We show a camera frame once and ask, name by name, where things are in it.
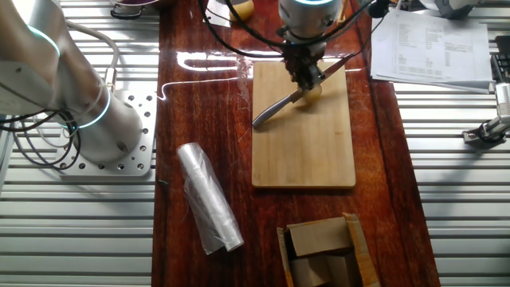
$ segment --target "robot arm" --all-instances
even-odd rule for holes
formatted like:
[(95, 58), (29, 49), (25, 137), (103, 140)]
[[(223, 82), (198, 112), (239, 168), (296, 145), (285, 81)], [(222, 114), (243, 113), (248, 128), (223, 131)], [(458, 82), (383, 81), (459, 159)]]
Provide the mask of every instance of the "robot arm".
[[(335, 23), (341, 7), (342, 0), (280, 0), (278, 11), (285, 26), (279, 34), (293, 44), (313, 41)], [(325, 50), (325, 41), (286, 49), (285, 68), (300, 89), (311, 90), (320, 82), (323, 74), (317, 61), (322, 59)]]
[(70, 113), (80, 129), (81, 154), (94, 163), (136, 147), (138, 113), (106, 88), (72, 40), (57, 2), (1, 0), (0, 38), (0, 114)]

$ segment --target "mounting plate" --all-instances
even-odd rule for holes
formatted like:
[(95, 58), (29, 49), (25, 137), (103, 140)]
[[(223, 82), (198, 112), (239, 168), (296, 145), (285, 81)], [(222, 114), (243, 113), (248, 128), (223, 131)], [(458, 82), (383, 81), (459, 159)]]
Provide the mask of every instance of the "mounting plate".
[[(79, 155), (78, 160), (72, 167), (64, 171), (57, 171), (62, 179), (139, 177), (146, 175), (151, 170), (158, 97), (155, 92), (129, 90), (115, 91), (115, 95), (119, 100), (130, 104), (138, 112), (142, 120), (144, 132), (142, 132), (137, 146), (123, 158), (108, 163), (91, 163)], [(150, 113), (149, 117), (144, 115), (146, 112)], [(63, 132), (64, 129), (62, 129), (60, 141), (61, 143), (66, 143), (69, 139), (64, 137)], [(71, 152), (62, 163), (70, 164), (73, 161), (72, 156), (76, 154), (76, 149), (74, 146), (71, 148)], [(58, 148), (57, 158), (63, 156), (64, 152), (64, 148)]]

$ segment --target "potato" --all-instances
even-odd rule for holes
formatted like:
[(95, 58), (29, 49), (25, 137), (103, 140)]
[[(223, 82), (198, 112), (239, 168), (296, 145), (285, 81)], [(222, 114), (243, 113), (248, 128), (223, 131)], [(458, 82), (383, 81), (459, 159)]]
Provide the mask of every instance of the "potato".
[(322, 86), (315, 85), (313, 89), (309, 91), (303, 91), (303, 100), (307, 102), (307, 104), (314, 104), (320, 99), (320, 94), (322, 93)]
[[(233, 8), (239, 14), (239, 17), (241, 17), (242, 21), (245, 21), (246, 19), (249, 18), (249, 16), (252, 15), (255, 6), (252, 0), (248, 0), (247, 2), (233, 5)], [(230, 13), (230, 19), (232, 21), (236, 21), (236, 18), (232, 15), (232, 13)]]

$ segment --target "black cable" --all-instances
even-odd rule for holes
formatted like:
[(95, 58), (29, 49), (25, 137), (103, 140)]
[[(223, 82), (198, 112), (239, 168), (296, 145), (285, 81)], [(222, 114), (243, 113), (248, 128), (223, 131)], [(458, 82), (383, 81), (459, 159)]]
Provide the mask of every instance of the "black cable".
[(216, 14), (216, 13), (215, 13), (215, 12), (213, 12), (211, 9), (209, 9), (209, 8), (206, 8), (206, 9), (207, 9), (207, 11), (209, 11), (209, 13), (211, 13), (212, 15), (214, 15), (214, 16), (216, 16), (216, 17), (218, 17), (218, 18), (221, 18), (221, 19), (223, 19), (223, 20), (225, 20), (225, 21), (228, 21), (228, 22), (230, 22), (230, 23), (233, 23), (233, 21), (232, 21), (232, 20), (230, 20), (230, 19), (228, 19), (228, 18), (225, 18), (225, 17), (221, 16), (220, 14)]
[[(276, 46), (276, 47), (279, 47), (279, 48), (285, 48), (286, 46), (290, 45), (289, 43), (275, 42), (275, 41), (271, 41), (271, 40), (269, 40), (269, 39), (267, 39), (265, 37), (262, 37), (256, 30), (250, 28), (248, 25), (246, 25), (246, 23), (244, 21), (242, 21), (241, 17), (239, 16), (239, 14), (235, 10), (235, 8), (233, 8), (232, 2), (230, 0), (225, 0), (225, 4), (229, 7), (230, 13), (232, 13), (232, 15), (236, 18), (238, 24), (246, 32), (248, 32), (250, 35), (255, 37), (257, 40), (262, 41), (262, 42), (264, 42), (267, 45), (273, 45), (273, 46)], [(325, 35), (323, 35), (321, 37), (318, 37), (317, 39), (314, 39), (314, 40), (311, 40), (311, 41), (306, 41), (306, 42), (303, 42), (303, 43), (292, 43), (292, 47), (305, 47), (305, 46), (308, 46), (308, 45), (314, 45), (314, 44), (320, 43), (322, 41), (327, 41), (328, 38), (333, 37), (335, 35), (335, 33), (340, 31), (341, 29), (343, 29), (350, 21), (352, 21), (358, 14), (363, 12), (363, 10), (365, 10), (365, 8), (367, 8), (370, 4), (371, 4), (370, 1), (365, 3), (365, 4), (363, 4), (358, 10), (356, 10), (353, 14), (351, 14), (351, 16), (349, 16), (349, 18), (347, 18), (341, 24), (337, 25), (337, 27), (335, 27), (331, 32), (326, 33)]]
[(254, 58), (280, 58), (281, 55), (260, 55), (260, 54), (254, 54), (254, 53), (247, 53), (244, 51), (241, 51), (239, 49), (235, 49), (231, 45), (227, 44), (223, 39), (216, 33), (216, 30), (214, 27), (210, 24), (209, 19), (206, 14), (206, 10), (204, 9), (204, 3), (202, 0), (198, 0), (198, 5), (200, 6), (200, 12), (202, 13), (202, 18), (204, 22), (206, 23), (207, 28), (209, 31), (213, 34), (213, 36), (216, 38), (216, 41), (218, 41), (220, 44), (222, 44), (225, 48), (229, 49), (230, 51), (234, 53), (238, 53), (239, 55), (245, 56), (245, 57), (254, 57)]
[(25, 128), (12, 128), (12, 127), (4, 127), (3, 125), (0, 125), (0, 130), (6, 131), (6, 132), (27, 132), (27, 131), (35, 129), (35, 128), (39, 127), (40, 125), (42, 125), (43, 123), (51, 120), (52, 118), (54, 118), (59, 113), (60, 112), (54, 112), (53, 114), (51, 114), (51, 115), (47, 116), (46, 118), (44, 118), (43, 120), (41, 120), (40, 122), (32, 124), (29, 127), (25, 127)]
[[(64, 112), (59, 112), (59, 116), (62, 118), (62, 120), (64, 122), (69, 122), (70, 120), (72, 120), (72, 117), (69, 116), (69, 118), (66, 117), (66, 115), (64, 114)], [(69, 132), (74, 132), (76, 131), (76, 129), (78, 128), (78, 125), (76, 122), (73, 122), (72, 124), (70, 123), (66, 123), (67, 127), (68, 127), (68, 130)], [(67, 155), (70, 153), (71, 151), (71, 146), (73, 144), (73, 140), (74, 140), (74, 135), (73, 136), (70, 136), (69, 137), (69, 145), (66, 146), (67, 147), (67, 150), (65, 151), (65, 153), (63, 154), (63, 156), (50, 163), (48, 162), (48, 160), (46, 160), (42, 155), (41, 153), (35, 148), (35, 146), (33, 145), (32, 143), (32, 140), (28, 137), (28, 134), (26, 131), (24, 131), (24, 134), (25, 134), (25, 137), (26, 137), (26, 140), (27, 142), (29, 143), (30, 147), (32, 148), (33, 152), (39, 157), (39, 159), (41, 159), (43, 161), (43, 163), (39, 163), (37, 162), (36, 160), (34, 159), (31, 159), (25, 152), (25, 150), (23, 149), (20, 141), (19, 141), (19, 138), (18, 136), (14, 133), (13, 136), (14, 136), (14, 142), (16, 143), (16, 146), (18, 147), (18, 150), (26, 157), (27, 160), (29, 160), (31, 163), (34, 163), (34, 164), (37, 164), (38, 166), (43, 166), (43, 167), (51, 167), (52, 169), (55, 169), (55, 170), (58, 170), (58, 171), (63, 171), (63, 170), (66, 170), (70, 167), (72, 167), (76, 161), (78, 160), (78, 155), (80, 154), (80, 151), (81, 151), (81, 136), (80, 136), (80, 132), (79, 131), (76, 131), (75, 135), (77, 137), (77, 147), (76, 147), (76, 154), (74, 156), (74, 159), (73, 161), (69, 164), (69, 165), (66, 165), (65, 167), (56, 167), (55, 164), (58, 164), (60, 163), (62, 160), (64, 160)]]
[(367, 44), (372, 40), (372, 34), (377, 29), (377, 27), (379, 27), (379, 25), (381, 25), (381, 23), (383, 23), (383, 20), (384, 20), (384, 17), (382, 17), (381, 21), (379, 21), (379, 23), (377, 23), (377, 25), (374, 27), (374, 29), (372, 29), (372, 31), (368, 35), (368, 39), (363, 43), (363, 45), (361, 45), (361, 49), (358, 52), (356, 52), (355, 54), (352, 55), (353, 57), (358, 56), (365, 49)]
[(7, 120), (0, 120), (0, 124), (10, 124), (10, 123), (15, 123), (15, 122), (20, 121), (20, 120), (26, 120), (26, 119), (30, 118), (31, 116), (37, 116), (37, 115), (42, 114), (43, 112), (49, 112), (49, 111), (48, 110), (42, 110), (40, 112), (35, 112), (35, 113), (29, 114), (29, 115), (18, 116), (18, 117), (10, 118), (10, 119), (7, 119)]
[[(223, 19), (223, 20), (225, 20), (225, 21), (228, 21), (228, 22), (230, 22), (231, 24), (232, 24), (232, 23), (234, 23), (234, 21), (232, 21), (232, 20), (230, 20), (230, 19), (228, 19), (228, 18), (225, 18), (225, 17), (221, 16), (220, 14), (217, 14), (217, 13), (213, 12), (211, 9), (209, 9), (209, 8), (206, 8), (206, 9), (207, 9), (207, 11), (209, 11), (209, 13), (211, 13), (212, 15), (214, 15), (214, 16), (216, 16), (216, 17), (218, 17), (218, 18), (221, 18), (221, 19)], [(272, 45), (269, 45), (269, 48), (270, 48), (271, 50), (273, 50), (273, 51), (277, 52), (277, 53), (280, 53), (280, 54), (282, 54), (282, 53), (283, 53), (283, 52), (278, 51), (277, 49), (275, 49)]]

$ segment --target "red wooden tabletop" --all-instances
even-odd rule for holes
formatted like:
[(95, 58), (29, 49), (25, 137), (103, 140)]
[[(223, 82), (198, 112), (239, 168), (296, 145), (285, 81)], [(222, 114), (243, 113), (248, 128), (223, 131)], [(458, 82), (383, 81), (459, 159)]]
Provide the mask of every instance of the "red wooden tabletop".
[[(177, 1), (160, 21), (156, 176), (169, 186), (156, 183), (153, 286), (285, 286), (277, 227), (343, 212), (359, 216), (382, 286), (439, 286), (394, 90), (370, 80), (370, 45), (346, 65), (355, 188), (257, 190), (251, 183), (253, 59), (214, 40), (196, 1)], [(280, 41), (277, 1), (256, 0), (248, 24)], [(239, 49), (270, 51), (242, 29), (216, 30)], [(370, 31), (371, 19), (361, 17), (328, 43), (326, 54), (357, 52)], [(245, 244), (232, 253), (207, 256), (192, 213), (186, 215), (176, 149), (189, 142), (209, 156), (239, 223)]]

